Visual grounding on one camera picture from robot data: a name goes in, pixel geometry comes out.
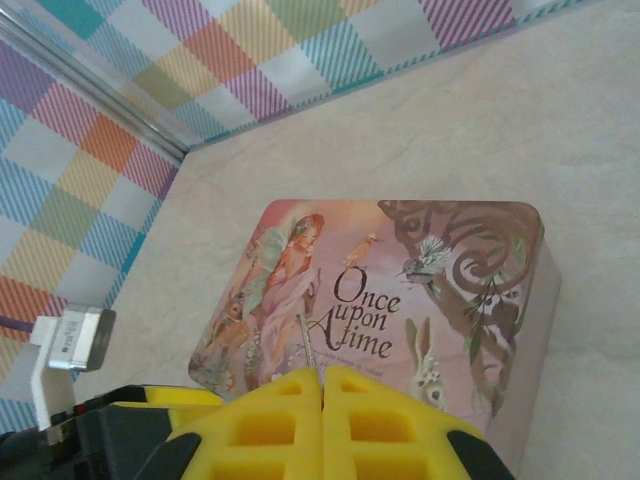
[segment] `white plastic bracket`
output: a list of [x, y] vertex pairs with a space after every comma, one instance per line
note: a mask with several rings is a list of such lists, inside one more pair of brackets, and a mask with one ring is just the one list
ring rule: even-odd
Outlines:
[[31, 344], [40, 346], [31, 374], [31, 394], [40, 430], [51, 426], [52, 415], [70, 412], [76, 404], [71, 372], [49, 367], [51, 347], [59, 323], [57, 317], [38, 317], [29, 339]]

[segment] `white rabbit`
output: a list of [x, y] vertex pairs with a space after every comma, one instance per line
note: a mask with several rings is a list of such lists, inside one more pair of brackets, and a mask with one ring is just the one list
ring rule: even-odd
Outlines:
[[432, 355], [431, 320], [429, 317], [416, 328], [413, 320], [407, 318], [407, 343], [412, 348], [416, 373], [409, 386], [409, 394], [416, 400], [446, 411], [444, 385]]

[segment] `plaid wall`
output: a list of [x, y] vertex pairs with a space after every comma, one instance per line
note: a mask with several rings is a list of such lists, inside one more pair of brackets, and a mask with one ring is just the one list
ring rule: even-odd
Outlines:
[[187, 145], [581, 0], [12, 0]]
[[68, 301], [110, 306], [177, 172], [0, 37], [0, 433], [35, 422], [25, 345]]

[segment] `bird illustration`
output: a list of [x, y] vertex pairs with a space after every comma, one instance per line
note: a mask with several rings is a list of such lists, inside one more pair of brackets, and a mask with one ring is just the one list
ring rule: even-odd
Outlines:
[[342, 264], [344, 265], [343, 272], [346, 272], [350, 268], [355, 267], [358, 264], [358, 262], [361, 262], [362, 260], [364, 260], [367, 257], [367, 255], [369, 255], [371, 246], [375, 242], [380, 242], [380, 241], [381, 240], [378, 239], [375, 233], [370, 233], [369, 235], [367, 235], [367, 238], [365, 238], [362, 242], [360, 242], [360, 244], [356, 248], [351, 250], [349, 255], [347, 255], [347, 257], [344, 259], [344, 262], [342, 262]]
[[424, 285], [439, 297], [440, 289], [433, 283], [433, 279], [449, 264], [451, 253], [442, 239], [428, 236], [420, 244], [420, 255], [404, 262], [398, 275], [404, 274], [409, 283]]

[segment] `small yellow bird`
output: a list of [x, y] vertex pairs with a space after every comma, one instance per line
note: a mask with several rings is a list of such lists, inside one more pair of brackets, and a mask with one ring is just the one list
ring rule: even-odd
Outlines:
[[371, 250], [371, 246], [374, 242], [379, 242], [381, 240], [378, 239], [375, 233], [370, 233], [356, 248], [351, 250], [347, 258], [344, 259], [342, 264], [344, 265], [344, 272], [349, 270], [352, 267], [355, 267], [356, 264], [366, 258], [369, 255], [369, 251]]

